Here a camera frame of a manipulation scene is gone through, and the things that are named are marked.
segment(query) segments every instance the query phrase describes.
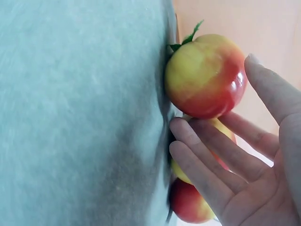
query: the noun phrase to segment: light blue fabric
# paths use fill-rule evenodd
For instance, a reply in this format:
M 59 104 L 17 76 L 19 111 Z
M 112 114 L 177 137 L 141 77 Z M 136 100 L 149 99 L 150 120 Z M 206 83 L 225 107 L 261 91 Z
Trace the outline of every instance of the light blue fabric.
M 0 226 L 167 224 L 174 26 L 171 0 L 0 0 Z

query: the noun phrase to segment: fingernail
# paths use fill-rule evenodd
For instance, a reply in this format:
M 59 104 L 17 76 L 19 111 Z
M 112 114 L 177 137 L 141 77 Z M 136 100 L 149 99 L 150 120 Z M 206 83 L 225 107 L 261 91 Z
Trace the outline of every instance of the fingernail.
M 249 58 L 249 61 L 251 61 L 252 63 L 261 65 L 259 59 L 253 53 L 250 53 L 248 55 L 248 58 Z

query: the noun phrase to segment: green leaf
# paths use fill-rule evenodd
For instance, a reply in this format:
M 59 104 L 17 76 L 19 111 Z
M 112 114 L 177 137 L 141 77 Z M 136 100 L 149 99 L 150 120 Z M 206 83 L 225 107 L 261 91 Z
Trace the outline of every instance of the green leaf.
M 192 41 L 193 36 L 194 36 L 195 33 L 198 31 L 198 28 L 199 28 L 200 25 L 203 23 L 203 21 L 204 21 L 204 20 L 202 20 L 201 22 L 199 22 L 199 23 L 195 26 L 195 28 L 194 28 L 194 30 L 193 30 L 193 33 L 192 33 L 191 35 L 189 35 L 187 38 L 184 39 L 184 41 L 182 42 L 182 45 L 185 45 L 186 43 Z
M 181 44 L 173 44 L 169 45 L 173 52 L 177 51 L 182 45 Z

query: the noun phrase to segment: red apple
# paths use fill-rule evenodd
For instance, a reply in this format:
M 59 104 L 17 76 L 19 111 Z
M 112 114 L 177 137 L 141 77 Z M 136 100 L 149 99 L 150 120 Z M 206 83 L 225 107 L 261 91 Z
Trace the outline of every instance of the red apple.
M 218 34 L 192 41 L 198 26 L 182 45 L 171 46 L 174 54 L 166 66 L 166 93 L 185 114 L 217 118 L 231 111 L 245 92 L 245 56 L 234 42 Z
M 190 116 L 184 115 L 183 118 L 187 121 L 191 119 Z M 234 133 L 228 129 L 225 125 L 223 125 L 218 119 L 210 119 L 208 120 L 214 127 L 216 127 L 220 132 L 225 134 L 227 137 L 229 137 L 235 144 L 236 139 Z M 224 167 L 225 170 L 229 170 L 229 167 L 218 157 L 217 154 L 215 154 L 213 151 L 211 151 L 212 155 L 215 157 L 215 159 L 220 163 L 221 166 Z M 171 160 L 171 168 L 173 169 L 174 174 L 181 179 L 182 181 L 192 184 L 190 179 L 186 176 L 186 174 L 182 171 L 180 166 L 172 159 Z
M 197 189 L 180 179 L 173 182 L 169 197 L 171 209 L 184 222 L 200 224 L 215 216 Z

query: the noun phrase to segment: palm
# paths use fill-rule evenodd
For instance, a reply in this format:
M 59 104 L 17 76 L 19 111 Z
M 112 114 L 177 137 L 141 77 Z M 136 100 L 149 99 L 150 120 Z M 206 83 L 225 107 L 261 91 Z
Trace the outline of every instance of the palm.
M 178 140 L 171 148 L 192 150 L 192 155 L 182 150 L 175 157 L 181 159 L 181 167 L 190 175 L 191 181 L 202 186 L 196 187 L 220 221 L 229 226 L 298 225 L 300 220 L 285 177 L 278 137 L 234 113 L 220 120 L 274 162 L 274 166 L 269 167 L 205 121 L 191 120 L 188 124 L 183 119 L 174 119 L 171 122 L 172 132 Z M 218 154 L 236 174 L 224 170 L 208 149 Z M 200 168 L 206 167 L 203 170 L 208 171 L 207 180 L 196 173 L 191 167 L 192 162 Z
M 295 209 L 283 169 L 280 150 L 275 156 L 275 164 L 267 169 L 256 181 L 234 196 L 226 207 L 222 221 L 232 225 L 237 222 L 242 203 L 251 203 L 243 215 L 239 216 L 241 226 L 283 226 L 298 225 Z

